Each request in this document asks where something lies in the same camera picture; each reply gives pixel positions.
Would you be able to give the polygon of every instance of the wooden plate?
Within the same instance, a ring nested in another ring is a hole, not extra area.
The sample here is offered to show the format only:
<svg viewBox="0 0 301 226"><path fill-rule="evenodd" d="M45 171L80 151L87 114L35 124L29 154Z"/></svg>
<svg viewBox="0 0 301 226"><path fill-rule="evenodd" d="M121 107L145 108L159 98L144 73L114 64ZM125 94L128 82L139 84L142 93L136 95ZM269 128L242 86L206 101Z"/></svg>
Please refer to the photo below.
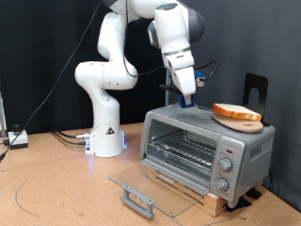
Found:
<svg viewBox="0 0 301 226"><path fill-rule="evenodd" d="M260 132L263 129L263 124L260 121L238 120L223 116L216 112L213 113L213 118L219 123L226 125L231 129L243 132L256 133Z"/></svg>

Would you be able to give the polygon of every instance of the black cable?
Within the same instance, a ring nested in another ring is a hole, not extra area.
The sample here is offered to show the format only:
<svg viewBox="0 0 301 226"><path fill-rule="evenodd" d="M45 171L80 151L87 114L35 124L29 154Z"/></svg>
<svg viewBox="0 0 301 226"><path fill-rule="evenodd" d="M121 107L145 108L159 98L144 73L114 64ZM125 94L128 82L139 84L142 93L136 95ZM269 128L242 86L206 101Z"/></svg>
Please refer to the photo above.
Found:
<svg viewBox="0 0 301 226"><path fill-rule="evenodd" d="M75 144L75 145L86 145L85 142L78 142L78 143L73 143L73 142L70 142L66 139L64 139L63 137L61 137L59 134L57 134L55 131L52 131L55 135L57 135L60 139L64 140L65 142L67 143L70 143L70 144Z"/></svg>
<svg viewBox="0 0 301 226"><path fill-rule="evenodd" d="M60 73L59 77L56 79L53 88L51 89L51 91L49 92L49 94L47 95L47 97L45 98L45 100L39 105L39 107L38 107L38 108L34 111L34 113L30 116L29 120L26 122L25 126L23 127L21 133L22 133L23 130L27 127L28 123L30 123L30 121L32 120L32 118L36 115L36 113L37 113L37 112L40 110L40 108L45 104L45 102L49 99L49 97L51 96L51 94L52 94L53 91L55 90L55 87L56 87L56 85L57 85L57 83L58 83L60 77L61 77L62 74L65 72L67 66L69 65L71 59L73 58L73 55L74 55L75 52L77 51L79 45L82 43L82 40L84 39L84 36L86 35L87 30L89 29L89 27L90 27L90 25L91 25L91 23L92 23L92 21L93 21L93 19L94 19L94 16L95 16L95 14L96 14L96 12L97 12L97 10L98 10L98 8L100 7L100 5L101 5L102 2L103 2L103 0L100 0L100 3L99 3L99 4L97 5L97 7L95 8L95 10L94 10L94 12L93 12L93 14L92 14L92 16L91 16L91 19L90 19L89 23L87 24L86 30L84 31L84 33L83 33L83 35L82 35L82 38L79 40L77 46L75 47L74 51L72 52L71 56L69 57L69 59L68 59L66 65L65 65L65 67L63 68L63 70L62 70L62 72ZM6 157L6 154L7 154L8 150L10 149L11 145L12 145L13 142L16 140L16 138L14 138L14 139L12 140L12 142L9 144L7 150L6 150L4 153L2 153L2 154L0 155L0 163L1 163L1 161Z"/></svg>
<svg viewBox="0 0 301 226"><path fill-rule="evenodd" d="M57 132L59 133L60 135L64 136L64 137L67 137L67 138L76 138L76 136L74 135L67 135L67 134L64 134L63 132L59 131L58 129L55 129L55 128L52 128L51 129L51 132L54 131L54 132Z"/></svg>
<svg viewBox="0 0 301 226"><path fill-rule="evenodd" d="M198 78L200 81L207 81L208 79L210 79L215 73L216 73L216 71L217 71L217 69L218 69L218 63L217 63L217 61L212 61L212 62L210 62L209 64L206 64L205 66L202 66L202 67L200 67L199 69L201 69L201 68L206 68L206 67L208 67L209 65L211 65L211 64L213 64L213 63L215 63L215 68L214 68L214 70L210 73L210 75L208 76L208 77L205 77L205 78Z"/></svg>
<svg viewBox="0 0 301 226"><path fill-rule="evenodd" d="M126 15L126 28L125 28L125 39L124 39L124 47L123 47L123 64L124 64L124 67L125 67L125 70L126 72L131 76L131 77L139 77L139 76L142 76L142 75L146 75L146 74L149 74L149 73L153 73L159 69L162 69L164 68L164 65L154 69L154 70L151 70L149 72L146 72L146 73L140 73L140 74L137 74L137 75L132 75L129 73L128 71L128 68L126 67L126 63L125 63L125 43L126 43L126 40L128 39L128 24L129 24L129 19L128 19L128 0L125 0L125 15Z"/></svg>
<svg viewBox="0 0 301 226"><path fill-rule="evenodd" d="M203 68L207 68L208 66L212 65L213 63L217 63L216 61L211 61L210 63L201 66L201 67L194 67L194 70L198 70L198 69L203 69Z"/></svg>

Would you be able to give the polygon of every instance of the tabletop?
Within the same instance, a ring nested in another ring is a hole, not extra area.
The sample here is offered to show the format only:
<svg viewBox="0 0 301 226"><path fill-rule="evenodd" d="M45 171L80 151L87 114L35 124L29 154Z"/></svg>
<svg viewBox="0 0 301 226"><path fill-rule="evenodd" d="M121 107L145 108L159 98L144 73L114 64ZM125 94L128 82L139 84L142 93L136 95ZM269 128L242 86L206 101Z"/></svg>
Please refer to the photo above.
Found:
<svg viewBox="0 0 301 226"><path fill-rule="evenodd" d="M121 125L128 149L112 158L87 155L53 134L28 136L29 147L9 151L0 164L0 225L301 225L300 213L262 186L258 200L246 198L251 206L216 218L196 206L176 218L157 209L153 219L141 216L108 177L140 161L142 127Z"/></svg>

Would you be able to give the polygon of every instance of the control panel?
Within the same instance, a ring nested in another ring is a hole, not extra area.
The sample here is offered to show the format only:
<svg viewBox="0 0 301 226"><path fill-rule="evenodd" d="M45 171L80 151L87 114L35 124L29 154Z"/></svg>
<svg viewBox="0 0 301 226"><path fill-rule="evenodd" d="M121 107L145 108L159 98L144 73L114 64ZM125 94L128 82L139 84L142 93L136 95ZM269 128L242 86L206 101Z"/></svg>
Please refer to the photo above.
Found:
<svg viewBox="0 0 301 226"><path fill-rule="evenodd" d="M214 189L220 196L230 199L238 171L240 151L222 144L214 174Z"/></svg>

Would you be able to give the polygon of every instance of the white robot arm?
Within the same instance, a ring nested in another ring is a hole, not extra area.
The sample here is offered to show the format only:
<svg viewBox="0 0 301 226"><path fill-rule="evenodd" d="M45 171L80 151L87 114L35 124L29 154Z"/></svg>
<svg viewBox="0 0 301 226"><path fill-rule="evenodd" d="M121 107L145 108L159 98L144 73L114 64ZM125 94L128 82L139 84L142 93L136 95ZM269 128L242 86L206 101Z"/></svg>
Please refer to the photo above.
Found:
<svg viewBox="0 0 301 226"><path fill-rule="evenodd" d="M191 94L196 92L190 42L200 39L205 24L200 14L180 1L103 0L103 3L113 10L103 19L98 41L98 51L108 62L79 64L75 79L93 105L94 124L86 153L111 157L122 153L125 144L119 126L119 103L106 90L132 89L137 83L137 71L124 56L127 22L140 17L154 18L148 28L150 44L161 49L164 64L170 69L186 105L191 104Z"/></svg>

